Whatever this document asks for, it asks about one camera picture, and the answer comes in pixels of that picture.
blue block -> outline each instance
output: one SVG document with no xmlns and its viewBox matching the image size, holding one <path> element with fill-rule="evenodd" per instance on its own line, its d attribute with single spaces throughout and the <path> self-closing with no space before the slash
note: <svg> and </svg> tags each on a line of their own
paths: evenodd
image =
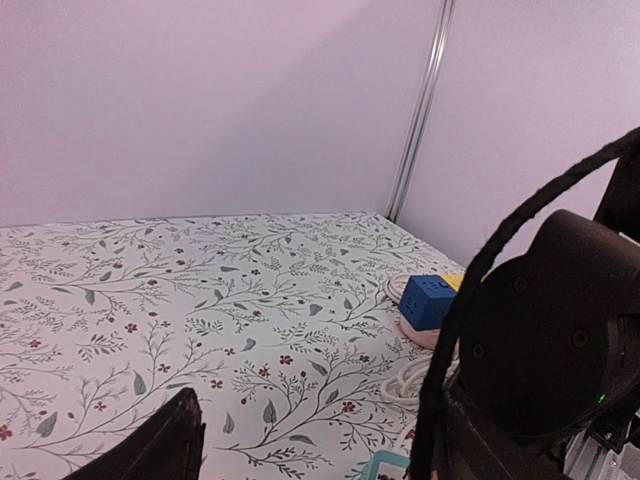
<svg viewBox="0 0 640 480">
<path fill-rule="evenodd" d="M 414 330 L 440 328 L 456 291 L 438 275 L 414 276 L 409 279 L 398 308 Z"/>
</svg>

floral pattern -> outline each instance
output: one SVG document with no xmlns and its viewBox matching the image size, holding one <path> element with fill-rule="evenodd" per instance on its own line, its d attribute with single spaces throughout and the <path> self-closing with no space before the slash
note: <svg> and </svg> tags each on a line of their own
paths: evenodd
<svg viewBox="0 0 640 480">
<path fill-rule="evenodd" d="M 190 386 L 202 478 L 359 478 L 414 414 L 382 381 L 427 355 L 399 271 L 461 268 L 374 213 L 0 229 L 0 476 L 64 477 Z"/>
</svg>

black cable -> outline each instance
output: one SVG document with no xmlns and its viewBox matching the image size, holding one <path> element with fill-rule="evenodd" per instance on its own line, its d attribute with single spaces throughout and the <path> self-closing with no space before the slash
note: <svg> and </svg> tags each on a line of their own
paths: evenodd
<svg viewBox="0 0 640 480">
<path fill-rule="evenodd" d="M 487 243 L 473 257 L 462 280 L 458 295 L 454 298 L 451 308 L 442 322 L 429 371 L 420 389 L 420 406 L 418 408 L 415 438 L 411 447 L 411 464 L 409 465 L 409 478 L 411 480 L 427 480 L 431 478 L 431 461 L 435 444 L 438 407 L 442 399 L 442 387 L 447 369 L 451 365 L 456 341 L 460 336 L 460 330 L 473 300 L 478 293 L 480 282 L 493 266 L 498 254 L 522 225 L 560 194 L 573 187 L 590 173 L 611 160 L 621 157 L 639 144 L 640 127 L 605 145 L 597 153 L 576 163 L 564 174 L 549 181 L 516 208 L 511 215 L 505 218 Z"/>
</svg>

yellow object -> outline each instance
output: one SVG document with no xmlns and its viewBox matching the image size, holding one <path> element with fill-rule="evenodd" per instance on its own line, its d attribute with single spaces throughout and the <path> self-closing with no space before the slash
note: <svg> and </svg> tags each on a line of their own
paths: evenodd
<svg viewBox="0 0 640 480">
<path fill-rule="evenodd" d="M 462 279 L 464 275 L 440 275 L 442 279 L 449 284 L 451 288 L 453 288 L 456 292 L 460 290 L 460 284 L 462 283 Z"/>
</svg>

bolt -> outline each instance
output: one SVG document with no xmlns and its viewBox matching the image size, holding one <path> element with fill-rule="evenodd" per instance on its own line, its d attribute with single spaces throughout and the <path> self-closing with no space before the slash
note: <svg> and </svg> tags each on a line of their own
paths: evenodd
<svg viewBox="0 0 640 480">
<path fill-rule="evenodd" d="M 571 335 L 571 343 L 577 349 L 583 349 L 589 343 L 589 332 L 584 328 L 576 328 Z"/>
<path fill-rule="evenodd" d="M 478 342 L 473 346 L 473 356 L 475 358 L 482 358 L 482 355 L 484 355 L 484 347 Z"/>
<path fill-rule="evenodd" d="M 524 277 L 517 277 L 513 281 L 513 289 L 516 291 L 516 293 L 524 293 L 524 291 L 527 289 L 527 279 Z"/>
</svg>

